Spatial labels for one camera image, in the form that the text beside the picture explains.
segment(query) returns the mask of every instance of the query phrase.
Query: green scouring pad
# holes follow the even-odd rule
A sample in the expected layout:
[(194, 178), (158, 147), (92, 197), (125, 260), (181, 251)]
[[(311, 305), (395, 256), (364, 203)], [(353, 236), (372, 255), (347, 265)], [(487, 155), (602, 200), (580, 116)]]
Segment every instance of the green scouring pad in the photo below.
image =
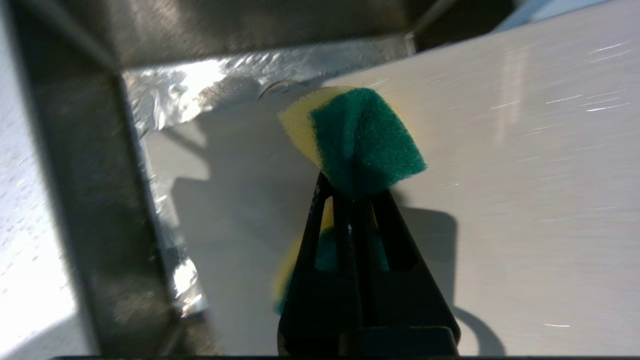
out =
[(356, 199), (422, 172), (426, 165), (393, 109), (369, 88), (312, 92), (278, 114), (294, 145), (341, 194)]

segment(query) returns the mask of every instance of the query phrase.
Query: crumpled foil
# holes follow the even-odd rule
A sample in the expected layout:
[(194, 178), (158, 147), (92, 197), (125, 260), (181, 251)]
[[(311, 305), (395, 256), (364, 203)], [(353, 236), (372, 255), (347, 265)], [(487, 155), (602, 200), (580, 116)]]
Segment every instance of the crumpled foil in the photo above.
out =
[(241, 101), (274, 86), (331, 78), (415, 52), (405, 35), (221, 56), (194, 63), (125, 71), (127, 96), (140, 137)]
[(196, 266), (177, 214), (166, 201), (170, 189), (154, 179), (145, 152), (144, 136), (193, 120), (222, 106), (255, 102), (263, 94), (291, 84), (328, 79), (405, 58), (415, 53), (404, 34), (306, 45), (287, 49), (221, 56), (194, 63), (163, 65), (123, 72), (130, 111), (142, 153), (160, 251), (173, 290), (173, 306), (185, 317), (207, 307)]

